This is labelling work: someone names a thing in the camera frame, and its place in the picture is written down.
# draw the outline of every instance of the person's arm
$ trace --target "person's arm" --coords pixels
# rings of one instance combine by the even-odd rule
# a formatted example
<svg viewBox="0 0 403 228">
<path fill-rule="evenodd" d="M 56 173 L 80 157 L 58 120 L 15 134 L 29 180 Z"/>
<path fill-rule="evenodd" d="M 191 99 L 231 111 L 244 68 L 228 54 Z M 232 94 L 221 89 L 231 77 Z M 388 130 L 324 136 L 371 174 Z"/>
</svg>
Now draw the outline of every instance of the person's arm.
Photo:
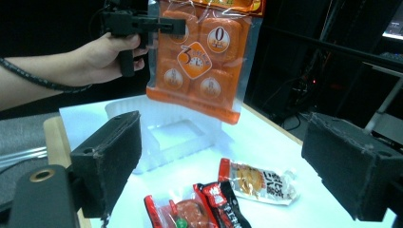
<svg viewBox="0 0 403 228">
<path fill-rule="evenodd" d="M 133 49 L 133 56 L 147 53 L 136 49 L 138 35 L 114 38 L 107 33 L 71 52 L 37 57 L 6 58 L 10 63 L 41 79 L 64 86 L 87 86 L 105 83 L 122 76 L 116 57 L 121 50 Z M 142 69 L 144 61 L 134 62 L 134 69 Z M 0 110 L 23 105 L 62 91 L 33 84 L 0 66 Z"/>
</svg>

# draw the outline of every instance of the orange package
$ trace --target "orange package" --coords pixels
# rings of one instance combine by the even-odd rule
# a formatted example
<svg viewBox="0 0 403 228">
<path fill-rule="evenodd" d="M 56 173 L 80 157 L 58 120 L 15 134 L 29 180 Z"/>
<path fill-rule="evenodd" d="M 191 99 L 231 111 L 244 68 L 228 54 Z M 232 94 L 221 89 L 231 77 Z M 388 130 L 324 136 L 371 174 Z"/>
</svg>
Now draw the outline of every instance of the orange package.
<svg viewBox="0 0 403 228">
<path fill-rule="evenodd" d="M 150 2 L 152 16 L 184 19 L 186 28 L 184 36 L 158 34 L 146 95 L 236 124 L 265 0 Z"/>
</svg>

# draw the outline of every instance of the packaged food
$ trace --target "packaged food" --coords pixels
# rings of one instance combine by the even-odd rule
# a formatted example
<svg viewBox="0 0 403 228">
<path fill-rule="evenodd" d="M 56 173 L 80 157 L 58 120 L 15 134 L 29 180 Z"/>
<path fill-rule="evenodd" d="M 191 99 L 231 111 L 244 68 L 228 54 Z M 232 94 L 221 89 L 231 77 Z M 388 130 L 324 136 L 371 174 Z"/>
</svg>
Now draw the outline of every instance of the packaged food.
<svg viewBox="0 0 403 228">
<path fill-rule="evenodd" d="M 238 197 L 289 205 L 299 195 L 295 171 L 279 172 L 223 158 L 218 181 L 230 181 Z"/>
<path fill-rule="evenodd" d="M 265 0 L 150 0 L 152 16 L 184 19 L 185 35 L 159 33 L 146 95 L 229 124 L 240 117 Z"/>
<path fill-rule="evenodd" d="M 228 181 L 149 195 L 144 204 L 154 228 L 251 227 Z"/>
</svg>

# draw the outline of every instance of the white table surface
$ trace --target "white table surface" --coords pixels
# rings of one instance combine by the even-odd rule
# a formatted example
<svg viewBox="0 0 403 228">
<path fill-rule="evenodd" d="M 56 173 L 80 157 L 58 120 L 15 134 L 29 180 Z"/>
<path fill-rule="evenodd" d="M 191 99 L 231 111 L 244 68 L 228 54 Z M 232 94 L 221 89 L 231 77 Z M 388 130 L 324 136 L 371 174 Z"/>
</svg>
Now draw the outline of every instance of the white table surface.
<svg viewBox="0 0 403 228">
<path fill-rule="evenodd" d="M 71 150 L 105 124 L 109 102 L 60 109 Z M 144 197 L 194 183 L 216 181 L 222 157 L 267 169 L 295 168 L 300 197 L 289 206 L 239 198 L 240 210 L 252 227 L 392 227 L 395 214 L 388 210 L 383 222 L 354 221 L 301 155 L 301 145 L 243 107 L 236 125 L 223 123 L 221 140 L 214 146 L 141 175 L 131 175 L 108 224 L 114 227 L 151 227 Z M 93 227 L 101 227 L 98 219 Z"/>
</svg>

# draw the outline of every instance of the clear plastic tray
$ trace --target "clear plastic tray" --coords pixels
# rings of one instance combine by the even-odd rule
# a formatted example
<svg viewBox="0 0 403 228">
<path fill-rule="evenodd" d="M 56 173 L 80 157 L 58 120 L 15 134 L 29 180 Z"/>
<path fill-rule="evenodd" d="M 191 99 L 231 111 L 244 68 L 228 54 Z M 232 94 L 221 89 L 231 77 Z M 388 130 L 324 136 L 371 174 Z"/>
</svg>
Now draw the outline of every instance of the clear plastic tray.
<svg viewBox="0 0 403 228">
<path fill-rule="evenodd" d="M 145 95 L 106 105 L 109 119 L 138 110 L 141 114 L 143 154 L 134 174 L 201 151 L 215 143 L 221 121 L 177 104 L 148 99 Z"/>
</svg>

